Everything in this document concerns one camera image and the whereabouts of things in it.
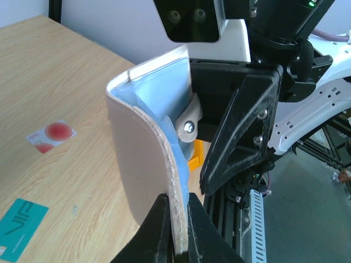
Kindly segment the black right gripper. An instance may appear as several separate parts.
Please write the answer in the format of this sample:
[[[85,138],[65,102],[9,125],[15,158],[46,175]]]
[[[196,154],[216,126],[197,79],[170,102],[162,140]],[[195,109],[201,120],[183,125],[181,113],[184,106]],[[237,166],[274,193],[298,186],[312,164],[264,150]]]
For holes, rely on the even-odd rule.
[[[250,167],[267,151],[283,68],[276,64],[190,59],[191,84],[203,117],[197,138],[209,152],[237,154]]]

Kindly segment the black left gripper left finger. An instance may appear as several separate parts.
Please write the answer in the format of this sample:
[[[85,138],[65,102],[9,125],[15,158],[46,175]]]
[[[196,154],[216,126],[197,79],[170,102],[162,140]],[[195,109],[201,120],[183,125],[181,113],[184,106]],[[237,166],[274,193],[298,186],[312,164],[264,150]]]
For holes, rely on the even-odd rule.
[[[134,237],[112,262],[172,262],[173,242],[167,195],[160,194]]]

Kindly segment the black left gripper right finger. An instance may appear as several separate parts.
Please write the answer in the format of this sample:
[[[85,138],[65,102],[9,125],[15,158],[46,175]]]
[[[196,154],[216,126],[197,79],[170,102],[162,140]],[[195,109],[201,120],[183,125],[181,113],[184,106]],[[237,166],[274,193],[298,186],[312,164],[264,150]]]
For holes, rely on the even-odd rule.
[[[189,196],[188,223],[189,246],[186,262],[244,261],[218,233],[195,193]]]

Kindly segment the beige leather card holder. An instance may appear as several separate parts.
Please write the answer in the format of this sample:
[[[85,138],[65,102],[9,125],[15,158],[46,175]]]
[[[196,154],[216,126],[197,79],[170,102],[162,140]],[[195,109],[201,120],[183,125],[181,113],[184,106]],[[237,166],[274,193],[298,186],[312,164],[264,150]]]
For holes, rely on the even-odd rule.
[[[120,176],[131,213],[141,223],[157,196],[169,200],[176,255],[188,250],[189,160],[200,99],[191,86],[186,46],[120,73],[106,86]]]

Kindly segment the teal green card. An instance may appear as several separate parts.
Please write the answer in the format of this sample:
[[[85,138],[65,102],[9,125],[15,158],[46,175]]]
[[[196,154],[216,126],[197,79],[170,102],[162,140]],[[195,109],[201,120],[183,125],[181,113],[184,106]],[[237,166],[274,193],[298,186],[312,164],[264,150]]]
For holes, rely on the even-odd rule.
[[[18,198],[1,218],[1,260],[17,262],[49,208]]]

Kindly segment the white card with red circle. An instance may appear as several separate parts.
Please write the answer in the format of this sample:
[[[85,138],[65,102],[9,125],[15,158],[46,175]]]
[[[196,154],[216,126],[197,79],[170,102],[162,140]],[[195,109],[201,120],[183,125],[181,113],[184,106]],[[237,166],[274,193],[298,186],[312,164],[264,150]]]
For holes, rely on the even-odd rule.
[[[70,125],[60,119],[27,135],[26,140],[40,153],[46,153],[76,134]]]

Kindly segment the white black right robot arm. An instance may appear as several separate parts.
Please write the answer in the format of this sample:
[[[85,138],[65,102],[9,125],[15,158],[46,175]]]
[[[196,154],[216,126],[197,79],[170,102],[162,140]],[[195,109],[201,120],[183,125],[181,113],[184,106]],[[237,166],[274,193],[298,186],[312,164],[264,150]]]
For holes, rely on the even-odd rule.
[[[211,143],[200,189],[212,195],[235,176],[265,173],[326,121],[320,94],[335,62],[308,41],[331,1],[259,1],[248,22],[253,62],[192,59],[203,110],[198,137]]]

